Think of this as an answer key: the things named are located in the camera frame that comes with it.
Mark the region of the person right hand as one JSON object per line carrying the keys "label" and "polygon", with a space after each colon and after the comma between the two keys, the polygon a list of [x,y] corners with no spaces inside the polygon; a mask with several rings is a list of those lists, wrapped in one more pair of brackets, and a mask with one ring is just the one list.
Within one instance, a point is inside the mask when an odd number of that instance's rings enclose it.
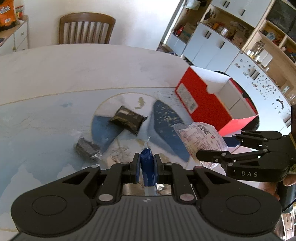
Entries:
{"label": "person right hand", "polygon": [[[288,174],[285,179],[283,180],[283,184],[286,187],[290,187],[296,183],[296,174]],[[278,201],[280,200],[279,195],[277,194],[277,183],[267,183],[261,182],[259,184],[259,189],[263,190],[272,196],[274,196]]]}

